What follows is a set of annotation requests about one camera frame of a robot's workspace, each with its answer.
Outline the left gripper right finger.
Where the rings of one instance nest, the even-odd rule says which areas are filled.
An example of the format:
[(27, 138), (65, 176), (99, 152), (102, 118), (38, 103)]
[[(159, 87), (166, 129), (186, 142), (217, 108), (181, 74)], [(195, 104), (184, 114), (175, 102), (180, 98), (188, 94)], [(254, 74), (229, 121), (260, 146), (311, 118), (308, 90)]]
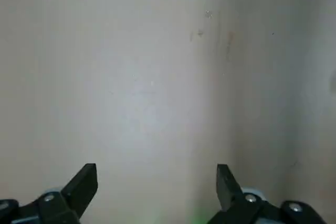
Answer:
[(221, 210), (208, 223), (325, 224), (309, 204), (286, 200), (276, 207), (256, 192), (244, 192), (226, 164), (217, 165), (216, 192)]

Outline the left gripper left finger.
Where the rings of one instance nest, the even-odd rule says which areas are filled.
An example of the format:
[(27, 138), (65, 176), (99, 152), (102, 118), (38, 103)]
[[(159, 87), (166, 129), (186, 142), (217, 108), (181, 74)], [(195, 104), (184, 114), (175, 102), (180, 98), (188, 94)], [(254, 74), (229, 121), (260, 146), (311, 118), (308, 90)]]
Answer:
[(88, 163), (60, 190), (50, 190), (29, 204), (1, 200), (1, 223), (80, 223), (98, 190), (96, 164)]

